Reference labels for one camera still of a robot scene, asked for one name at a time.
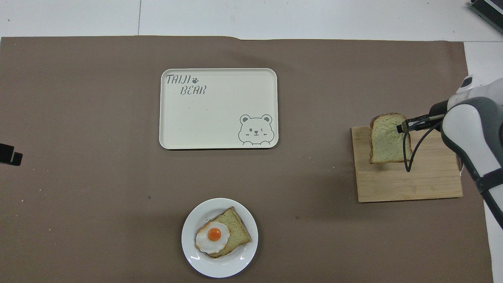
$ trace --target fried egg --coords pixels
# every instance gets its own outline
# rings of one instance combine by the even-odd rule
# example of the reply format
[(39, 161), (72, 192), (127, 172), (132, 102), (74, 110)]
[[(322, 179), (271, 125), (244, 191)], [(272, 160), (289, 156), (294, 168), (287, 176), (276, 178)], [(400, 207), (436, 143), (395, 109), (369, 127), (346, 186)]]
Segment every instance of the fried egg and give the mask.
[(227, 244), (229, 228), (220, 222), (208, 222), (197, 231), (196, 247), (207, 254), (217, 253)]

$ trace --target white plate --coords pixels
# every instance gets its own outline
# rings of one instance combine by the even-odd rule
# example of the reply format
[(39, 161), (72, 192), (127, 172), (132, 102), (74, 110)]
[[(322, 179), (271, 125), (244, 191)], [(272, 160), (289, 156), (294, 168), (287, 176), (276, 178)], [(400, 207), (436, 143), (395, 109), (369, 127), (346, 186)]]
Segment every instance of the white plate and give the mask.
[[(206, 222), (233, 206), (251, 236), (251, 242), (241, 245), (228, 255), (211, 258), (195, 246), (196, 233)], [(200, 273), (214, 278), (232, 276), (243, 270), (252, 260), (259, 243), (259, 232), (251, 213), (237, 201), (214, 198), (198, 205), (185, 220), (182, 229), (182, 248), (185, 258)]]
[(273, 70), (168, 69), (162, 74), (159, 143), (164, 148), (267, 149), (278, 135)]

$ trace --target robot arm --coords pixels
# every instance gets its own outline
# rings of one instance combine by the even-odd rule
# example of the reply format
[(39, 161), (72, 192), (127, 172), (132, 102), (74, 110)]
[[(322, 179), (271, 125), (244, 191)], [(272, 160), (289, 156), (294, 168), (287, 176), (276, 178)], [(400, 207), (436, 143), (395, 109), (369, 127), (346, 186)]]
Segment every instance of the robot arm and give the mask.
[(442, 121), (442, 140), (465, 164), (503, 228), (503, 107), (475, 97), (453, 106)]
[(476, 77), (468, 76), (449, 100), (435, 104), (429, 114), (408, 119), (397, 126), (398, 132), (409, 132), (431, 128), (441, 123), (442, 140), (465, 164), (501, 228), (503, 228), (502, 105), (503, 78), (482, 86)]

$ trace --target bear ear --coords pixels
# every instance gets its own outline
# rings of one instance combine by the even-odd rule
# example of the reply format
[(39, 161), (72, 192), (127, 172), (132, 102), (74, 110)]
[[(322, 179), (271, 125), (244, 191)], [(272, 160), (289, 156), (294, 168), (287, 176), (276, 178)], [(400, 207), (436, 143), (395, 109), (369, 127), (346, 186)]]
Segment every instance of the bear ear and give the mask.
[(265, 114), (264, 116), (262, 116), (262, 120), (266, 121), (269, 124), (273, 122), (273, 118), (268, 114)]
[(239, 119), (241, 121), (241, 124), (243, 124), (244, 122), (248, 121), (250, 119), (250, 116), (248, 115), (243, 115), (241, 116), (241, 118)]

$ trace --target round plate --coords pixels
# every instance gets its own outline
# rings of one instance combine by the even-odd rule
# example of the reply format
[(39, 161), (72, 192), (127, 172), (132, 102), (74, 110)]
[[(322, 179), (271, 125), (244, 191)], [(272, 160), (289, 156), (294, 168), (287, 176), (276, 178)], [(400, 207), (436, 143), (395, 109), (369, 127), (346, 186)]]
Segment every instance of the round plate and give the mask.
[[(251, 236), (251, 242), (237, 247), (228, 255), (211, 258), (195, 245), (196, 233), (206, 222), (233, 206)], [(214, 278), (232, 276), (243, 270), (252, 260), (259, 243), (259, 232), (252, 214), (237, 201), (213, 198), (198, 205), (185, 220), (182, 229), (182, 248), (185, 258), (200, 273)]]

